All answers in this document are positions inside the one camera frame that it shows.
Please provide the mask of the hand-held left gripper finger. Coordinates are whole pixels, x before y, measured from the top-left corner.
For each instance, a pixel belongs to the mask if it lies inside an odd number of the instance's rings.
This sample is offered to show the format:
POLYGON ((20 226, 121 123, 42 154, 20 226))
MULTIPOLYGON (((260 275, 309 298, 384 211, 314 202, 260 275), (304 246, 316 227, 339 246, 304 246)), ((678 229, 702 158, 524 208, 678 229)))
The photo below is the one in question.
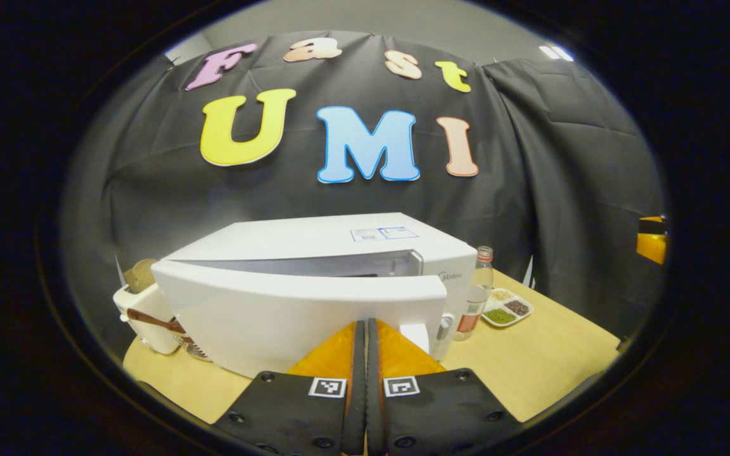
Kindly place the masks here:
POLYGON ((522 429, 471 369, 389 376, 388 330, 388 324, 368 320, 369 454, 490 454, 522 429))
POLYGON ((212 427, 277 455, 357 455, 366 432, 367 324, 342 329, 337 373, 262 370, 212 427))

